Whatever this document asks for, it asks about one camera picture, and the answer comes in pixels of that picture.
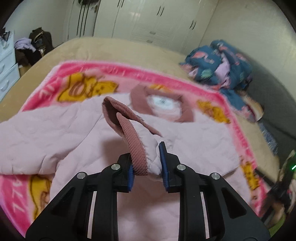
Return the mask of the pink quilted jacket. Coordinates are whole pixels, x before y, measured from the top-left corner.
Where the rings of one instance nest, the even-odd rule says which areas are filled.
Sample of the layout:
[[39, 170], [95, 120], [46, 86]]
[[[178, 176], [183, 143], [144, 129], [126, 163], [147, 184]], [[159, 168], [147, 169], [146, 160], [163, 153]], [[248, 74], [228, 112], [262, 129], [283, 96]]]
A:
[[182, 95], [142, 85], [130, 93], [23, 111], [2, 122], [1, 173], [53, 175], [53, 199], [78, 172], [100, 172], [130, 153], [136, 183], [118, 197], [120, 239], [176, 240], [179, 197], [164, 190], [160, 142], [196, 172], [221, 174], [251, 202], [229, 123]]

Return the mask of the purple clothes pile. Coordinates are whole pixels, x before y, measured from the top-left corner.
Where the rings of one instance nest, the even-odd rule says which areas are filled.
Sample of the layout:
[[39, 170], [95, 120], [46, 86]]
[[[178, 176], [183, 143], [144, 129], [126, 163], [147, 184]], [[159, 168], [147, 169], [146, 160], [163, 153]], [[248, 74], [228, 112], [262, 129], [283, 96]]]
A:
[[31, 50], [35, 52], [37, 49], [32, 45], [32, 40], [29, 38], [20, 38], [14, 43], [16, 50]]

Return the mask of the pink bear fleece blanket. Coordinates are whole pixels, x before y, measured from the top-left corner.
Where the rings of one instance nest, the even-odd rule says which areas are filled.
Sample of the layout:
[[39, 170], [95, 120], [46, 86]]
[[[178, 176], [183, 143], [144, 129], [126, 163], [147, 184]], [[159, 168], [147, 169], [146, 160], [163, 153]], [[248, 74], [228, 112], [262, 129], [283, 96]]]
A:
[[[50, 71], [21, 109], [27, 111], [50, 105], [63, 106], [93, 96], [130, 93], [138, 84], [180, 94], [195, 110], [203, 106], [215, 110], [214, 121], [224, 123], [234, 138], [240, 156], [238, 174], [248, 186], [246, 194], [250, 198], [250, 206], [259, 214], [266, 188], [253, 173], [257, 163], [251, 145], [226, 98], [208, 87], [118, 63], [66, 61]], [[1, 176], [1, 207], [6, 224], [24, 236], [42, 211], [50, 187], [49, 176]]]

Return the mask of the grey headboard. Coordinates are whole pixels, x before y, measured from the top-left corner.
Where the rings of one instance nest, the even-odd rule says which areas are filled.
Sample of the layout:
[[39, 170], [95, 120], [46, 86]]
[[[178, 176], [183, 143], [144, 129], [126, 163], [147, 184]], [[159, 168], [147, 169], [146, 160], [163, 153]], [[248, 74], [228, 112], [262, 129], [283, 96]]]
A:
[[295, 100], [280, 81], [256, 60], [252, 66], [248, 95], [263, 107], [262, 122], [277, 143], [277, 155], [283, 163], [295, 150]]

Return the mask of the blue flamingo duvet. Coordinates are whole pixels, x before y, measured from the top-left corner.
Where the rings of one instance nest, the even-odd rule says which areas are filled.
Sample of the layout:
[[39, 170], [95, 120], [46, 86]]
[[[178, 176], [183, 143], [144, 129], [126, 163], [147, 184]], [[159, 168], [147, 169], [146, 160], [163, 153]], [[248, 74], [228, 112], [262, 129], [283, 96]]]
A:
[[263, 110], [246, 93], [252, 82], [252, 66], [235, 47], [224, 40], [198, 47], [179, 63], [195, 82], [220, 92], [233, 110], [255, 123], [262, 118]]

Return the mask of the white drawer cabinet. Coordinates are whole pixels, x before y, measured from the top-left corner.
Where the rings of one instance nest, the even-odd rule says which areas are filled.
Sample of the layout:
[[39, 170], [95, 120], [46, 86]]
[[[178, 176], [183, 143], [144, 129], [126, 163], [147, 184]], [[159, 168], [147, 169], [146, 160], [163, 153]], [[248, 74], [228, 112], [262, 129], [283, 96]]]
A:
[[16, 62], [14, 32], [6, 30], [1, 37], [0, 100], [2, 101], [13, 85], [19, 80], [19, 66]]

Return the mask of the beige bed cover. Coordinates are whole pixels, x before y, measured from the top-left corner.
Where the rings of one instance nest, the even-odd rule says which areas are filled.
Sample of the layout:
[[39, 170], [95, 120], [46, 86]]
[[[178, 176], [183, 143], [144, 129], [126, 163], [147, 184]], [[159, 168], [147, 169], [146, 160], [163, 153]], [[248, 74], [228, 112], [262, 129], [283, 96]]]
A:
[[[21, 92], [25, 90], [29, 84], [34, 82], [37, 82], [39, 86], [55, 66], [66, 61], [118, 63], [180, 79], [184, 74], [179, 66], [181, 59], [179, 54], [169, 50], [127, 40], [91, 37], [73, 39], [46, 54], [40, 61], [32, 66], [17, 82], [16, 86], [13, 87], [11, 96], [12, 98], [21, 97]], [[200, 107], [200, 110], [211, 118], [215, 118], [215, 110], [205, 106]], [[14, 113], [9, 118], [1, 118], [1, 123], [9, 120], [20, 112], [23, 112], [23, 110], [20, 109], [20, 111]], [[272, 155], [258, 126], [256, 124], [251, 124], [247, 120], [237, 120], [255, 155], [257, 163], [256, 168], [266, 173], [272, 180], [276, 180], [280, 167], [279, 161]]]

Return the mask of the black bag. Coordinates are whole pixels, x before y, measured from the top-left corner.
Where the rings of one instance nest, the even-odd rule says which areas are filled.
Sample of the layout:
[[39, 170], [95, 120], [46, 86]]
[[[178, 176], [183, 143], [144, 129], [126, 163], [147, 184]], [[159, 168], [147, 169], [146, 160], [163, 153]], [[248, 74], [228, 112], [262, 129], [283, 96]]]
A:
[[51, 33], [44, 31], [41, 27], [32, 30], [29, 38], [32, 40], [32, 45], [40, 51], [42, 55], [46, 55], [54, 49]]

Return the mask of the white wardrobe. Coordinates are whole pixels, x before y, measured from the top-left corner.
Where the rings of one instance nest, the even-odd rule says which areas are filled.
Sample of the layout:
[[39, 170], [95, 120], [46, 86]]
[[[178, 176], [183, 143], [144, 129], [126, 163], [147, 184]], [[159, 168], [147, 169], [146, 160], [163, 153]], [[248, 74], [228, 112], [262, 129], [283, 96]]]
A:
[[189, 54], [197, 48], [217, 1], [70, 1], [66, 40], [125, 39]]

